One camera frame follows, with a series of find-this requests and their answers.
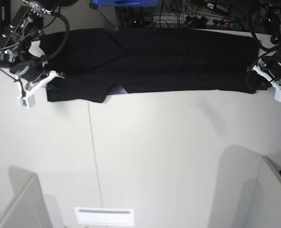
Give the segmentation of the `black T-shirt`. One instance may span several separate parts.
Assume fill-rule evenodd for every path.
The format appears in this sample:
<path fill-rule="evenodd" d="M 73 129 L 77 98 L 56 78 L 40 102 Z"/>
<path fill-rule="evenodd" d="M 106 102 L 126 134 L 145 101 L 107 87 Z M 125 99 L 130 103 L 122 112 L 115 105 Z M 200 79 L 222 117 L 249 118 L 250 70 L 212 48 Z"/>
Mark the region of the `black T-shirt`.
<path fill-rule="evenodd" d="M 179 28 L 71 31 L 46 69 L 66 74 L 49 102 L 102 103 L 115 88 L 127 93 L 221 90 L 254 94 L 246 83 L 259 49 L 250 37 Z"/>

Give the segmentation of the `black flat box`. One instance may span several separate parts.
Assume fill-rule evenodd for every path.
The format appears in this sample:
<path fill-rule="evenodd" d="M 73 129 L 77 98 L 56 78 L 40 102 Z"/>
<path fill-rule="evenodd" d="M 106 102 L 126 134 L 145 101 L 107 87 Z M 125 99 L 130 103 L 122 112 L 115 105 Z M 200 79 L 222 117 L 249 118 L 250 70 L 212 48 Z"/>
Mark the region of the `black flat box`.
<path fill-rule="evenodd" d="M 11 22 L 11 0 L 0 0 L 0 28 L 4 29 Z"/>

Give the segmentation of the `blue box with oval logo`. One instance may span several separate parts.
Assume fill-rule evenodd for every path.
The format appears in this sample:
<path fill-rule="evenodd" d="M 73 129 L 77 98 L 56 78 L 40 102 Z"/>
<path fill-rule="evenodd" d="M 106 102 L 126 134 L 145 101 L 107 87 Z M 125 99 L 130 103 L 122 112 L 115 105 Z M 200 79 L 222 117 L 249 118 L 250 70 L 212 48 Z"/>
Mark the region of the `blue box with oval logo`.
<path fill-rule="evenodd" d="M 94 0 L 101 7 L 156 7 L 159 0 Z"/>

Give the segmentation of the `white power strip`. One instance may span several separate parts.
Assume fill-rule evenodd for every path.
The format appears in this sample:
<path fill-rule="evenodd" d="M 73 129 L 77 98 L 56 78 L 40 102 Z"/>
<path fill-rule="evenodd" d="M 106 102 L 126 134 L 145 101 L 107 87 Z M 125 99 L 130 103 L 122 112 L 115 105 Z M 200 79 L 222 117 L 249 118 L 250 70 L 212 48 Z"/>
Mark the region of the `white power strip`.
<path fill-rule="evenodd" d="M 228 29 L 234 26 L 235 20 L 233 18 L 209 15 L 178 15 L 174 13 L 163 13 L 159 15 L 156 13 L 154 14 L 153 22 L 160 24 L 164 23 L 166 26 L 171 24 L 178 27 L 190 27 L 195 29 Z"/>

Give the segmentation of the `white partition panel right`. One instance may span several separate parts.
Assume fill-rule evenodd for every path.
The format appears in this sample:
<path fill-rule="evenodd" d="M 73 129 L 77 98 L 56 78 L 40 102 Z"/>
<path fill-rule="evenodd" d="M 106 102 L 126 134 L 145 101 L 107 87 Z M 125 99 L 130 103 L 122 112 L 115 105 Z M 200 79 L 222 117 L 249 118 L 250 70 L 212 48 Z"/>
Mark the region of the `white partition panel right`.
<path fill-rule="evenodd" d="M 263 189 L 263 201 L 255 226 L 281 228 L 281 175 L 266 156 L 260 164 L 258 181 Z"/>

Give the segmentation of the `white partition panel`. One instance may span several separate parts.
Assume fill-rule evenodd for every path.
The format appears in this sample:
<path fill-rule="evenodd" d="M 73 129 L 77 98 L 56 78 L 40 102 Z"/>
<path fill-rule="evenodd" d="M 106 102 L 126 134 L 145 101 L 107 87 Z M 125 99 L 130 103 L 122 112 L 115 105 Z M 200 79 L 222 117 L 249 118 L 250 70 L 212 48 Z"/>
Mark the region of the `white partition panel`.
<path fill-rule="evenodd" d="M 44 201 L 39 178 L 32 173 L 23 182 L 3 212 L 0 228 L 53 227 Z"/>
<path fill-rule="evenodd" d="M 263 189 L 263 201 L 255 226 L 281 228 L 281 175 L 266 156 L 260 164 L 258 181 Z"/>

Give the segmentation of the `white partition panel left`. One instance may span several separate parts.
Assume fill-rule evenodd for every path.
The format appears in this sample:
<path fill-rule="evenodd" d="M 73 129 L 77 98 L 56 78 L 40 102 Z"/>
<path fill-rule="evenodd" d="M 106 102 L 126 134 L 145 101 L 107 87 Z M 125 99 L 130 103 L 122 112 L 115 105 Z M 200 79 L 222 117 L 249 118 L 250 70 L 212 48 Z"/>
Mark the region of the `white partition panel left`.
<path fill-rule="evenodd" d="M 39 178 L 32 173 L 23 182 L 3 212 L 0 228 L 53 227 L 44 201 Z"/>

